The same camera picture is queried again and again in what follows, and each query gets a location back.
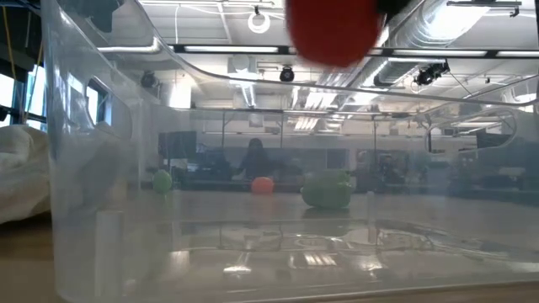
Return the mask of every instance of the ceiling light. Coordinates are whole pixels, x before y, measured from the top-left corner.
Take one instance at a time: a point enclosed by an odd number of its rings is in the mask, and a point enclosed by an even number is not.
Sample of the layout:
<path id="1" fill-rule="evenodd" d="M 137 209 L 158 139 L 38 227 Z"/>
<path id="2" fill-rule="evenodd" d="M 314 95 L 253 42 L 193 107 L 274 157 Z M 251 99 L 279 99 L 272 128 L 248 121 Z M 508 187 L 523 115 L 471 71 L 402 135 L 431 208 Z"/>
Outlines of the ceiling light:
<path id="1" fill-rule="evenodd" d="M 382 54 L 382 50 L 380 49 L 371 49 L 369 50 L 369 56 L 379 56 Z"/>
<path id="2" fill-rule="evenodd" d="M 498 124 L 499 122 L 456 122 L 453 123 L 452 127 L 462 127 L 462 128 L 468 128 L 468 127 L 489 127 L 491 125 Z"/>
<path id="3" fill-rule="evenodd" d="M 454 57 L 454 56 L 485 56 L 486 50 L 395 50 L 394 56 L 439 56 L 439 57 Z"/>
<path id="4" fill-rule="evenodd" d="M 285 114 L 328 114 L 326 110 L 285 110 Z"/>
<path id="5" fill-rule="evenodd" d="M 223 6 L 230 6 L 230 7 L 251 7 L 253 5 L 258 5 L 260 7 L 264 8 L 272 8 L 274 7 L 274 3 L 272 1 L 193 1 L 193 0 L 140 0 L 140 4 L 142 5 L 170 5 L 170 6 L 176 6 L 181 4 L 188 4 L 188 5 L 197 5 L 197 6 L 208 6 L 208 5 L 217 5 L 222 4 Z"/>
<path id="6" fill-rule="evenodd" d="M 254 18 L 256 16 L 262 16 L 264 17 L 264 22 L 262 22 L 262 24 L 260 25 L 256 25 L 254 23 Z M 247 25 L 249 27 L 249 29 L 251 29 L 251 31 L 255 34 L 263 34 L 265 32 L 268 31 L 268 29 L 270 29 L 270 26 L 271 26 L 271 20 L 270 20 L 270 16 L 267 14 L 267 13 L 251 13 L 251 15 L 249 16 L 249 19 L 247 20 Z"/>
<path id="7" fill-rule="evenodd" d="M 502 50 L 496 56 L 508 57 L 539 57 L 539 51 L 535 50 Z"/>
<path id="8" fill-rule="evenodd" d="M 389 28 L 386 26 L 383 31 L 380 33 L 380 36 L 378 37 L 378 41 L 376 42 L 376 47 L 381 47 L 386 43 L 387 39 L 389 39 Z"/>
<path id="9" fill-rule="evenodd" d="M 187 45 L 186 52 L 192 53 L 278 53 L 275 46 L 217 46 L 217 45 Z"/>
<path id="10" fill-rule="evenodd" d="M 521 1 L 448 1 L 448 7 L 464 7 L 464 8 L 514 8 L 522 5 Z"/>
<path id="11" fill-rule="evenodd" d="M 390 62 L 417 62 L 417 63 L 445 63 L 446 59 L 442 58 L 388 58 Z"/>

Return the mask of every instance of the security camera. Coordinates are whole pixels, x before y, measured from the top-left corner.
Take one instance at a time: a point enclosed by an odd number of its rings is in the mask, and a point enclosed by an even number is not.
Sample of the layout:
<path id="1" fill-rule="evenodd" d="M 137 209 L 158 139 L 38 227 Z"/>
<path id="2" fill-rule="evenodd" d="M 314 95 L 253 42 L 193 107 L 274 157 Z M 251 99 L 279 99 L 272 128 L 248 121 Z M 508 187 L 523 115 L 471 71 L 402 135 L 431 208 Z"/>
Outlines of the security camera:
<path id="1" fill-rule="evenodd" d="M 447 61 L 446 63 L 431 64 L 426 69 L 419 70 L 419 75 L 414 79 L 414 82 L 418 85 L 429 85 L 441 77 L 441 75 L 450 71 L 451 69 Z"/>
<path id="2" fill-rule="evenodd" d="M 279 79 L 282 82 L 292 82 L 294 81 L 294 71 L 292 71 L 292 66 L 285 66 L 280 72 Z"/>

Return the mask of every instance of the red ball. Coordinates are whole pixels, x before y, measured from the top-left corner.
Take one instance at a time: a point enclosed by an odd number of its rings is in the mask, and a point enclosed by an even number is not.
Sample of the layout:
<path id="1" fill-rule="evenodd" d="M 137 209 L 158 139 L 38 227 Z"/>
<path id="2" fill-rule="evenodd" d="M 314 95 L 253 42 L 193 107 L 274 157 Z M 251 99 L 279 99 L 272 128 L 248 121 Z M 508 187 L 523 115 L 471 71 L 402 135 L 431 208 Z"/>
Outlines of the red ball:
<path id="1" fill-rule="evenodd" d="M 286 18 L 299 56 L 347 67 L 374 46 L 381 29 L 376 0 L 290 0 Z"/>
<path id="2" fill-rule="evenodd" d="M 251 192 L 253 194 L 273 194 L 275 183 L 272 179 L 259 177 L 251 183 Z"/>

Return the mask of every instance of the light fixture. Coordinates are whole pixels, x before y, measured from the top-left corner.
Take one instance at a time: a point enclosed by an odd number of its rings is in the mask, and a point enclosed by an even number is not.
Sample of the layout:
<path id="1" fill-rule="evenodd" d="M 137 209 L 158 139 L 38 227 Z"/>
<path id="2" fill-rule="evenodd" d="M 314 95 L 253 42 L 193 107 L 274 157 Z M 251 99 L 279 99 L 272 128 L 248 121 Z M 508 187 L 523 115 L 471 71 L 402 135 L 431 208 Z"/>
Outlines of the light fixture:
<path id="1" fill-rule="evenodd" d="M 464 8 L 514 8 L 522 5 L 521 1 L 448 1 L 448 7 Z"/>
<path id="2" fill-rule="evenodd" d="M 386 43 L 387 39 L 389 39 L 389 28 L 386 26 L 380 33 L 380 36 L 378 37 L 378 41 L 376 42 L 376 47 L 382 47 L 382 45 Z"/>
<path id="3" fill-rule="evenodd" d="M 273 53 L 279 52 L 276 46 L 228 46 L 228 45 L 187 45 L 186 52 L 191 53 Z"/>
<path id="4" fill-rule="evenodd" d="M 285 114 L 329 114 L 327 110 L 285 110 Z"/>
<path id="5" fill-rule="evenodd" d="M 264 18 L 264 21 L 262 22 L 262 24 L 256 25 L 254 23 L 254 18 L 256 16 L 262 16 Z M 251 15 L 249 15 L 249 19 L 247 20 L 247 26 L 255 34 L 263 34 L 267 32 L 268 29 L 270 29 L 270 26 L 271 26 L 270 16 L 267 13 L 258 13 L 258 14 L 251 13 Z"/>
<path id="6" fill-rule="evenodd" d="M 483 127 L 483 128 L 486 128 L 486 127 L 489 127 L 489 126 L 492 126 L 492 125 L 495 125 L 499 122 L 457 122 L 457 123 L 454 123 L 452 124 L 451 126 L 452 127 L 461 127 L 461 128 L 468 128 L 468 127 Z"/>
<path id="7" fill-rule="evenodd" d="M 251 7 L 258 5 L 264 8 L 272 8 L 275 4 L 272 1 L 193 1 L 193 0 L 140 0 L 142 5 L 163 5 L 163 6 L 176 6 L 176 5 L 196 5 L 196 6 L 214 6 L 221 4 L 228 7 Z"/>
<path id="8" fill-rule="evenodd" d="M 417 63 L 445 63 L 446 59 L 442 58 L 398 58 L 389 57 L 390 62 L 417 62 Z"/>
<path id="9" fill-rule="evenodd" d="M 369 56 L 379 56 L 382 54 L 382 50 L 380 49 L 371 49 L 369 50 Z"/>
<path id="10" fill-rule="evenodd" d="M 486 50 L 395 50 L 394 56 L 437 56 L 451 58 L 453 56 L 485 56 Z"/>
<path id="11" fill-rule="evenodd" d="M 224 133 L 222 131 L 204 131 L 202 132 L 204 135 L 236 135 L 236 136 L 280 136 L 280 134 L 273 134 L 273 133 L 263 133 L 263 132 L 241 132 L 241 131 L 225 131 Z M 282 134 L 283 136 L 314 136 L 313 133 L 308 132 L 302 132 L 302 133 L 288 133 L 288 134 Z M 339 133 L 321 133 L 316 134 L 316 136 L 353 136 L 355 134 L 339 134 Z"/>
<path id="12" fill-rule="evenodd" d="M 496 56 L 505 57 L 537 57 L 539 58 L 539 51 L 535 50 L 502 50 L 499 51 Z"/>

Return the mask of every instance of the green ball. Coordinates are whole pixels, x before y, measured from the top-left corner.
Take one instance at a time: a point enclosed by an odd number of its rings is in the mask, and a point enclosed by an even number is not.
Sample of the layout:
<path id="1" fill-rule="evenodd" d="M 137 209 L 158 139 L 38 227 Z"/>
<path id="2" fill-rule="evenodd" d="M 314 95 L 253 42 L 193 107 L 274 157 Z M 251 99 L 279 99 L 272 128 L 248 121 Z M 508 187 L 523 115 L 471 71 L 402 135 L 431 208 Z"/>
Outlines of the green ball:
<path id="1" fill-rule="evenodd" d="M 172 177 L 170 173 L 165 170 L 158 170 L 153 175 L 153 190 L 158 194 L 166 194 L 172 188 Z"/>

